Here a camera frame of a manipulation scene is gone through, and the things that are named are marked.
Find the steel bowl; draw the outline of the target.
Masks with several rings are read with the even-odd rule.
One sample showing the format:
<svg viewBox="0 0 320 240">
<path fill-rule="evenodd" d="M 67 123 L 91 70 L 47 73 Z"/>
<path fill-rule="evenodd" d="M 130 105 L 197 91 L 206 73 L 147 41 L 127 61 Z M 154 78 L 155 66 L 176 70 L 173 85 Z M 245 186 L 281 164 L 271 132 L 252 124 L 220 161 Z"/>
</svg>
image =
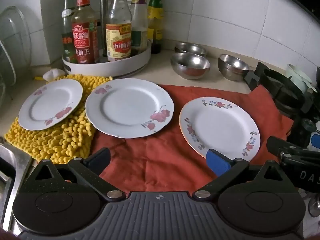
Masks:
<svg viewBox="0 0 320 240">
<path fill-rule="evenodd" d="M 249 72 L 250 67 L 237 57 L 221 54 L 218 58 L 218 69 L 226 79 L 242 81 Z"/>
<path fill-rule="evenodd" d="M 207 51 L 202 46 L 189 42 L 177 42 L 175 44 L 176 53 L 192 53 L 202 57 L 207 56 Z"/>
<path fill-rule="evenodd" d="M 192 53 L 174 53 L 170 59 L 174 72 L 186 80 L 203 78 L 210 70 L 210 62 Z"/>
</svg>

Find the white rotating condiment tray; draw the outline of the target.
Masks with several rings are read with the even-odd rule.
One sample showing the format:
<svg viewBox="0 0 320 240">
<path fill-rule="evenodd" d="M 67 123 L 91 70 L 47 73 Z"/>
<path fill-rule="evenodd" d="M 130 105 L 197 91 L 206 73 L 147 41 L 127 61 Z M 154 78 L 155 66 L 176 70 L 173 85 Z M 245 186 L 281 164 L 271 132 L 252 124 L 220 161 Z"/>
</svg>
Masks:
<svg viewBox="0 0 320 240">
<path fill-rule="evenodd" d="M 140 69 L 144 68 L 151 57 L 151 43 L 148 41 L 148 47 L 140 54 L 131 56 L 126 59 L 107 62 L 107 58 L 101 56 L 100 63 L 77 64 L 71 63 L 63 56 L 62 61 L 64 69 L 68 74 L 86 75 L 86 76 L 104 76 L 104 77 L 124 77 L 129 76 Z"/>
</svg>

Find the steel sink edge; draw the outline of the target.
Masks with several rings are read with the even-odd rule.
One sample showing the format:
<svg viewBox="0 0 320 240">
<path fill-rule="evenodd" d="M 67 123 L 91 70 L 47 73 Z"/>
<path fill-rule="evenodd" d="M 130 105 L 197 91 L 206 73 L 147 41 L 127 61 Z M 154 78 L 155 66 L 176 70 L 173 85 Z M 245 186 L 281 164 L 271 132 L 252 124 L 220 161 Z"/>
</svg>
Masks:
<svg viewBox="0 0 320 240">
<path fill-rule="evenodd" d="M 1 143 L 1 227 L 15 235 L 21 231 L 13 215 L 13 203 L 31 162 L 30 155 L 11 144 Z"/>
</svg>

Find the small white rose plate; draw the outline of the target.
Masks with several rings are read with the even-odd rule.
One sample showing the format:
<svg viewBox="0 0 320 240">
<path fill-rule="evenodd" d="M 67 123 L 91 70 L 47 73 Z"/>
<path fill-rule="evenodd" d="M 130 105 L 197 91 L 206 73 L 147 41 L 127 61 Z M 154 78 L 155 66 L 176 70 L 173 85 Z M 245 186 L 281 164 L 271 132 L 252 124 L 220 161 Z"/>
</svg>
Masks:
<svg viewBox="0 0 320 240">
<path fill-rule="evenodd" d="M 67 118 L 81 101 L 83 87 L 73 79 L 50 82 L 33 92 L 23 103 L 18 123 L 28 131 L 50 128 Z"/>
</svg>

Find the steel bowl front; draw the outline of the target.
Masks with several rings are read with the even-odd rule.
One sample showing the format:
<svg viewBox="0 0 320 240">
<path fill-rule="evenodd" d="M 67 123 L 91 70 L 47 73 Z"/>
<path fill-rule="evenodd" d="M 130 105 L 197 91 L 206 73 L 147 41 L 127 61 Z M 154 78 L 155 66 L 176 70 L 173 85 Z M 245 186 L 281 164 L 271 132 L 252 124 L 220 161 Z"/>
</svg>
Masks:
<svg viewBox="0 0 320 240">
<path fill-rule="evenodd" d="M 186 80 L 203 78 L 210 70 L 210 62 L 192 53 L 174 53 L 170 59 L 174 72 Z"/>
</svg>

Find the steel pepper grinder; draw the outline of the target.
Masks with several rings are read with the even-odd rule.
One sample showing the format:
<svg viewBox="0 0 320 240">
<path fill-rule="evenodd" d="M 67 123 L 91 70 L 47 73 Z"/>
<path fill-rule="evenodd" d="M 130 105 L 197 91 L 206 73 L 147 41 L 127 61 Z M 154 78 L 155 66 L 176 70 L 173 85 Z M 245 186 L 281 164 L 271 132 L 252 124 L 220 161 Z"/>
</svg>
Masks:
<svg viewBox="0 0 320 240">
<path fill-rule="evenodd" d="M 101 35 L 102 35 L 104 57 L 107 57 L 106 30 L 105 30 L 107 10 L 108 10 L 107 0 L 100 0 L 100 24 L 101 24 Z"/>
</svg>

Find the steel bowl back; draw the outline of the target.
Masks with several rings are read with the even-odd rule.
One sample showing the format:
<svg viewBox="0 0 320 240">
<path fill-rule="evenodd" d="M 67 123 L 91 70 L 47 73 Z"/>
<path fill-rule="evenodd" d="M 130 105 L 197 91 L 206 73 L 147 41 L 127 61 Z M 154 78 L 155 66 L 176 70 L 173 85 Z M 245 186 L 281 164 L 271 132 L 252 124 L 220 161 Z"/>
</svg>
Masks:
<svg viewBox="0 0 320 240">
<path fill-rule="evenodd" d="M 202 46 L 189 42 L 177 42 L 175 44 L 176 53 L 192 53 L 202 57 L 207 56 L 207 51 Z"/>
</svg>

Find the purple-label clear bottle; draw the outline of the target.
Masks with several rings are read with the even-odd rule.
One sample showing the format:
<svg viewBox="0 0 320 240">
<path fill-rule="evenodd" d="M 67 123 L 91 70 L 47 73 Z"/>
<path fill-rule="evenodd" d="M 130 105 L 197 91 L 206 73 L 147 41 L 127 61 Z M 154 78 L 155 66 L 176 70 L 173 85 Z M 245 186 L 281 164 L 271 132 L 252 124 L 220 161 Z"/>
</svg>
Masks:
<svg viewBox="0 0 320 240">
<path fill-rule="evenodd" d="M 138 54 L 148 46 L 148 12 L 146 0 L 131 0 L 131 48 Z"/>
</svg>

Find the white floral-rim plate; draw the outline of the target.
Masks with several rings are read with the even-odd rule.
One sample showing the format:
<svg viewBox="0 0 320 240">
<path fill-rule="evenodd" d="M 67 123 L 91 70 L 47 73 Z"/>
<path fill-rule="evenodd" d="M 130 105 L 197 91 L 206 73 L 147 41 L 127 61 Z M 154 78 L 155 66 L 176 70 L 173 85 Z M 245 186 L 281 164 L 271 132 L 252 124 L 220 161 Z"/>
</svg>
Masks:
<svg viewBox="0 0 320 240">
<path fill-rule="evenodd" d="M 240 106 L 217 97 L 201 97 L 186 103 L 179 116 L 183 137 L 204 158 L 215 149 L 229 159 L 251 161 L 260 148 L 260 132 Z"/>
</svg>

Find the red-label soy sauce bottle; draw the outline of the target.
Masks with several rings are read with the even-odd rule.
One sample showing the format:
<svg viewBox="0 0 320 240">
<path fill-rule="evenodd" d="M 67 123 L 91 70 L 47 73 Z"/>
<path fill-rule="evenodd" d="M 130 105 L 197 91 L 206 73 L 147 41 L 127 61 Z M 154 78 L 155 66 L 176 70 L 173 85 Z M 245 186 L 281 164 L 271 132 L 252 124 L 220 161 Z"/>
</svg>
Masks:
<svg viewBox="0 0 320 240">
<path fill-rule="evenodd" d="M 90 0 L 77 0 L 72 33 L 78 64 L 99 61 L 97 19 Z"/>
</svg>

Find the large white rose plate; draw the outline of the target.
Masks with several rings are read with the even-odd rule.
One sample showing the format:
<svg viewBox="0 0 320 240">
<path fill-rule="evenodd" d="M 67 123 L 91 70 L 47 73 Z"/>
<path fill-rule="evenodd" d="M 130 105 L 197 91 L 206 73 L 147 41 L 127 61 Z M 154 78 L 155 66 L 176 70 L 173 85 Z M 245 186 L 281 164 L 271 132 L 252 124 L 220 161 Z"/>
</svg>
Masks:
<svg viewBox="0 0 320 240">
<path fill-rule="evenodd" d="M 175 105 L 169 93 L 157 84 L 125 78 L 95 88 L 86 100 L 85 110 L 98 131 L 135 139 L 163 129 L 171 121 Z"/>
</svg>

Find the green glass bottle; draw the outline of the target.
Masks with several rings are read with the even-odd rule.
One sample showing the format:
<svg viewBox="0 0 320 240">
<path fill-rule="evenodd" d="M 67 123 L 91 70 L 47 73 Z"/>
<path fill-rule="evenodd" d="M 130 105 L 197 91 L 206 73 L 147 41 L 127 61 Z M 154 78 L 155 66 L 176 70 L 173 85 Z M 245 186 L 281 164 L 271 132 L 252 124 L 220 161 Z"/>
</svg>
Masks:
<svg viewBox="0 0 320 240">
<path fill-rule="evenodd" d="M 77 57 L 73 41 L 72 32 L 72 16 L 75 12 L 74 0 L 64 0 L 64 9 L 61 13 L 63 20 L 62 29 L 62 43 L 64 49 L 64 56 L 66 61 L 71 63 L 77 63 Z"/>
</svg>

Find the yellow-green sesame oil bottle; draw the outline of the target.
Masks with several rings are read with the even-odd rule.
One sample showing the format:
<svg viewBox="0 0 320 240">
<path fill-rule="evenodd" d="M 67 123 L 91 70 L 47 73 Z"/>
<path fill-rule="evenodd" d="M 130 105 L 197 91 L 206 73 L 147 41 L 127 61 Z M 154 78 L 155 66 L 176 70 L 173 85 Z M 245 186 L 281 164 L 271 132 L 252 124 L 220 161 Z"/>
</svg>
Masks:
<svg viewBox="0 0 320 240">
<path fill-rule="evenodd" d="M 162 0 L 150 0 L 148 5 L 147 38 L 151 42 L 151 53 L 158 54 L 162 49 L 164 10 Z"/>
</svg>

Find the red cloth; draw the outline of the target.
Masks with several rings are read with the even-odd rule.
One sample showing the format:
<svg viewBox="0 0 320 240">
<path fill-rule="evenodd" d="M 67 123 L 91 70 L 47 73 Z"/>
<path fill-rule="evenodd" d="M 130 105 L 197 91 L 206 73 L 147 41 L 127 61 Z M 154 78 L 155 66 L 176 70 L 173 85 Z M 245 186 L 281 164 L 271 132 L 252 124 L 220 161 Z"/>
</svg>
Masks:
<svg viewBox="0 0 320 240">
<path fill-rule="evenodd" d="M 268 152 L 266 141 L 274 135 L 286 139 L 293 121 L 276 108 L 269 92 L 258 86 L 249 94 L 225 90 L 164 85 L 175 104 L 172 120 L 160 132 L 136 139 L 119 139 L 96 131 L 91 153 L 106 147 L 111 151 L 111 163 L 101 178 L 125 193 L 131 191 L 188 191 L 193 193 L 216 178 L 206 160 L 196 153 L 184 139 L 178 117 L 190 100 L 213 96 L 231 101 L 244 109 L 260 131 L 261 146 L 251 160 L 252 165 L 263 165 L 276 160 Z"/>
</svg>

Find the black gas stove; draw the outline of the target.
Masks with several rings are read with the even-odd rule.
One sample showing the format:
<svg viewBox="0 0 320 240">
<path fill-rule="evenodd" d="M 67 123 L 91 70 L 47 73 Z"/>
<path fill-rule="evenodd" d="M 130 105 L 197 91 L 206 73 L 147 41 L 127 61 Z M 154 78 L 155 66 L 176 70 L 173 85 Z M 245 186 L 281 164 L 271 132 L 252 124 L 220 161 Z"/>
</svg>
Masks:
<svg viewBox="0 0 320 240">
<path fill-rule="evenodd" d="M 293 125 L 287 133 L 287 141 L 307 148 L 316 123 L 319 122 L 319 90 L 302 92 L 291 78 L 275 70 L 271 70 L 259 62 L 254 71 L 250 70 L 244 77 L 250 90 L 262 85 L 271 94 L 279 111 L 293 120 Z"/>
</svg>

